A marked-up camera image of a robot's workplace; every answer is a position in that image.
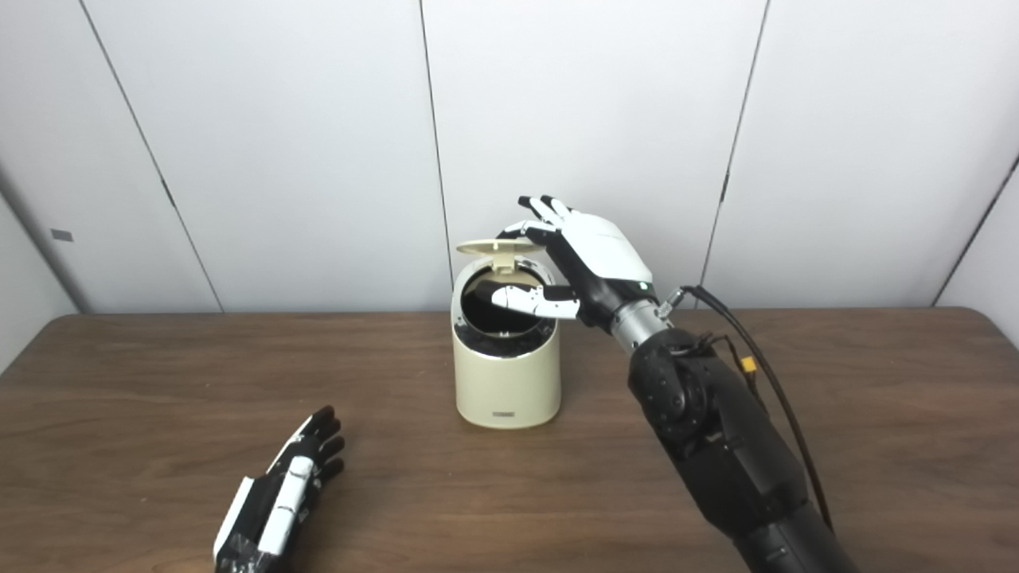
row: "white robotic hand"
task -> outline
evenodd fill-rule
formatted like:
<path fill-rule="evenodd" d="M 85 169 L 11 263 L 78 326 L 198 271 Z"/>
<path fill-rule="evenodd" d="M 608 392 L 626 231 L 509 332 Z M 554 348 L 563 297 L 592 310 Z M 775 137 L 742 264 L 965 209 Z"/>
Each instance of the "white robotic hand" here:
<path fill-rule="evenodd" d="M 213 545 L 216 573 L 275 573 L 322 485 L 343 470 L 331 406 L 312 414 L 283 444 L 265 475 L 246 477 Z"/>
<path fill-rule="evenodd" d="M 525 237 L 545 247 L 569 287 L 529 287 L 486 281 L 479 296 L 493 305 L 548 318 L 580 318 L 588 326 L 610 332 L 616 312 L 631 302 L 655 301 L 648 270 L 640 255 L 611 221 L 581 213 L 558 199 L 521 197 L 540 221 L 509 225 L 499 239 Z"/>

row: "open lid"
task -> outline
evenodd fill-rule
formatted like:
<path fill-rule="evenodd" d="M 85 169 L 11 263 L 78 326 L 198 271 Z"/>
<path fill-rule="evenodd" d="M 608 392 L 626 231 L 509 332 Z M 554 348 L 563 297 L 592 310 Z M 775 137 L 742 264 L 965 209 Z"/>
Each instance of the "open lid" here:
<path fill-rule="evenodd" d="M 525 239 L 481 239 L 467 241 L 457 246 L 457 250 L 468 255 L 492 258 L 492 270 L 511 273 L 517 268 L 517 255 L 540 251 L 544 247 Z"/>

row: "yellow connector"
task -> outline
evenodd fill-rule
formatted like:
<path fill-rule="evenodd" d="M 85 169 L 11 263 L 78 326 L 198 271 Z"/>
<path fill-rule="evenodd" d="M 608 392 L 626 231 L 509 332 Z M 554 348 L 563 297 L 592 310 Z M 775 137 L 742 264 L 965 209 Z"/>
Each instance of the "yellow connector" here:
<path fill-rule="evenodd" d="M 747 374 L 751 372 L 756 372 L 757 361 L 754 360 L 754 357 L 748 356 L 740 361 L 740 367 L 743 368 L 743 371 L 746 372 Z"/>

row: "trash can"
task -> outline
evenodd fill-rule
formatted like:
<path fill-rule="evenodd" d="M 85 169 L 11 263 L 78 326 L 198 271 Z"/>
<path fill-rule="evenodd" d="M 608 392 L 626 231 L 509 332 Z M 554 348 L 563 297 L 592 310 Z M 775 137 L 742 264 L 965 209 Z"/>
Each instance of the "trash can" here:
<path fill-rule="evenodd" d="M 548 269 L 523 256 L 541 249 L 499 239 L 457 247 L 480 257 L 457 277 L 450 306 L 457 409 L 473 424 L 526 428 L 558 412 L 558 321 L 493 306 L 475 293 L 482 280 L 553 284 Z"/>

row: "cable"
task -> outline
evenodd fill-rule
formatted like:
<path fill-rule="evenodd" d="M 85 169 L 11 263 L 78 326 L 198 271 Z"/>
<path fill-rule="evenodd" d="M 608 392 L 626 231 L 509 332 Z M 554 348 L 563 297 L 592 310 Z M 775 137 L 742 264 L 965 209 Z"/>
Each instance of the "cable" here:
<path fill-rule="evenodd" d="M 824 524 L 827 525 L 828 529 L 833 532 L 835 527 L 832 525 L 832 514 L 828 512 L 827 500 L 824 497 L 824 489 L 821 487 L 820 476 L 817 475 L 817 468 L 814 466 L 814 460 L 810 456 L 810 450 L 807 448 L 807 440 L 803 437 L 803 430 L 800 428 L 800 422 L 796 419 L 796 414 L 793 413 L 793 406 L 789 403 L 789 399 L 786 398 L 786 392 L 782 388 L 782 383 L 779 381 L 779 376 L 775 375 L 774 370 L 771 368 L 771 364 L 764 358 L 764 353 L 761 351 L 757 343 L 754 342 L 750 332 L 743 327 L 743 324 L 736 318 L 735 315 L 729 310 L 721 301 L 715 298 L 714 295 L 708 293 L 706 289 L 701 285 L 696 287 L 682 287 L 684 292 L 690 293 L 695 298 L 706 304 L 711 310 L 715 311 L 722 318 L 725 318 L 732 326 L 736 329 L 743 342 L 750 347 L 750 352 L 753 353 L 754 358 L 760 363 L 761 369 L 764 370 L 764 375 L 767 376 L 768 382 L 771 384 L 771 389 L 774 390 L 775 397 L 779 399 L 779 404 L 782 405 L 782 410 L 786 414 L 786 418 L 789 420 L 789 426 L 793 430 L 793 437 L 796 438 L 796 445 L 800 449 L 800 455 L 803 457 L 803 466 L 807 470 L 807 476 L 810 478 L 810 484 L 814 490 L 814 498 L 817 500 L 817 509 L 821 514 L 821 518 L 824 520 Z"/>
<path fill-rule="evenodd" d="M 707 342 L 706 346 L 711 347 L 722 341 L 725 341 L 726 345 L 729 346 L 729 352 L 733 355 L 733 362 L 736 363 L 736 369 L 739 370 L 743 374 L 743 378 L 747 380 L 747 387 L 750 389 L 750 394 L 757 399 L 757 404 L 760 404 L 764 413 L 767 413 L 767 406 L 764 406 L 764 401 L 761 400 L 760 392 L 757 389 L 757 371 L 747 372 L 743 369 L 743 361 L 740 360 L 740 353 L 736 350 L 736 345 L 733 344 L 733 340 L 729 337 L 729 334 L 714 336 Z"/>

